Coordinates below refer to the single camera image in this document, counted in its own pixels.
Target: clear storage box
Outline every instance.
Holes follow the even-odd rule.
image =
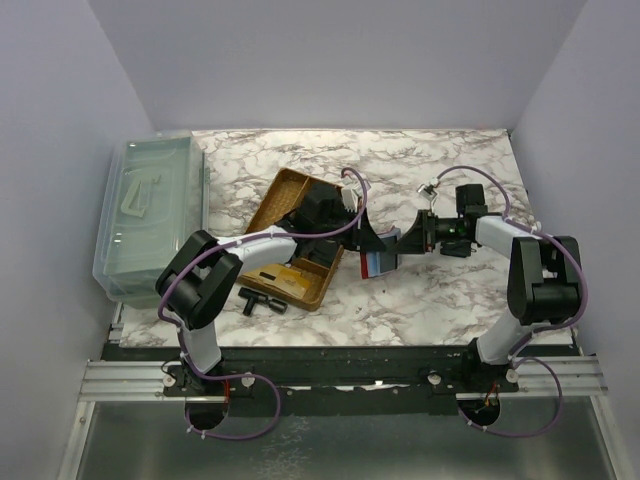
[[[105,193],[93,276],[114,301],[156,306],[158,276],[186,239],[206,229],[209,174],[189,133],[116,149]]]

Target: marble surface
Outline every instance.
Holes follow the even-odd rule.
[[[372,183],[369,218],[378,231],[406,231],[427,202],[416,193],[423,182],[451,165],[474,165],[498,178],[511,193],[513,214],[532,221],[530,206],[507,133],[489,131],[199,131],[194,132],[211,166],[210,231],[244,232],[278,170],[288,167],[338,183],[351,166]],[[439,189],[436,213],[455,215],[456,185],[488,182],[455,171]],[[496,188],[486,188],[490,210],[502,209]],[[257,307],[241,314],[244,301],[231,293],[216,318],[222,346],[464,345],[483,334],[506,308],[507,259],[488,248],[470,258],[438,253],[404,256],[401,268],[362,280],[359,255],[345,252],[319,310],[289,307],[285,315]],[[125,307],[121,345],[176,346],[173,326],[155,310]],[[537,343],[566,344],[569,332]]]

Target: gray wall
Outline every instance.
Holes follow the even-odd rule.
[[[90,4],[159,128],[513,128],[584,0]]]
[[[84,0],[0,2],[0,478],[55,478],[113,305],[91,278],[111,149],[149,120]]]
[[[533,208],[580,241],[581,341],[604,366],[640,472],[640,3],[589,0],[513,135]]]

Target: wicker basket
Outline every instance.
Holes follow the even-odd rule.
[[[258,207],[258,210],[253,215],[251,222],[249,222],[246,233],[264,230],[280,220],[286,213],[300,205],[304,195],[309,191],[311,185],[316,182],[328,183],[296,172],[295,170],[288,168],[281,169],[269,187],[260,207]],[[283,293],[253,278],[241,276],[238,281],[250,288],[255,288],[261,292],[285,300],[291,305],[309,311],[317,310],[322,304],[322,299],[327,292],[329,283],[331,283],[333,274],[338,268],[343,252],[344,248],[340,247],[330,268],[318,265],[306,258],[298,258],[293,261],[291,268],[301,272],[302,277],[311,282],[309,289],[301,299]]]

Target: cable connector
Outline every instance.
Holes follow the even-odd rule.
[[[439,185],[440,185],[440,180],[438,180],[437,177],[433,177],[431,180],[429,180],[428,184],[423,183],[418,187],[417,192],[420,195],[422,195],[424,198],[429,200],[429,207],[431,209],[433,209],[433,205],[436,203],[436,200],[438,199],[438,192],[436,191],[436,188],[438,188]]]
[[[357,212],[360,208],[360,199],[362,198],[362,186],[359,181],[355,181],[348,173],[343,179],[344,187],[340,190],[342,195],[342,204],[349,212]],[[371,184],[365,179],[365,187],[367,192],[371,189]]]

